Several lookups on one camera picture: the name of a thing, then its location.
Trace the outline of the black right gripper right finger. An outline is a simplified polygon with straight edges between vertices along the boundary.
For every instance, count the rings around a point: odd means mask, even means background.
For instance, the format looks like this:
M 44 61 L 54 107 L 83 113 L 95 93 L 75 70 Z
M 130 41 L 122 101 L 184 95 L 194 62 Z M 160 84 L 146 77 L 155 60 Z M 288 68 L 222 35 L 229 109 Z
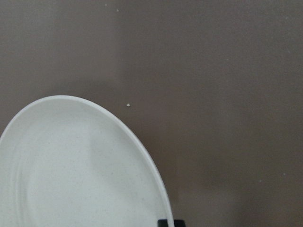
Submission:
M 186 227 L 185 221 L 182 219 L 175 219 L 174 227 Z

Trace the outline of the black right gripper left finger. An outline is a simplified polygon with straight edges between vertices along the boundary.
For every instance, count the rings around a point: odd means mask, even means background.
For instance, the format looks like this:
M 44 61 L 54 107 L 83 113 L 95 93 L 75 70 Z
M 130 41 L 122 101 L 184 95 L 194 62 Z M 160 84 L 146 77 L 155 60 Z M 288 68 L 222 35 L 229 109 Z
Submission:
M 159 219 L 158 227 L 168 227 L 168 221 L 166 219 Z

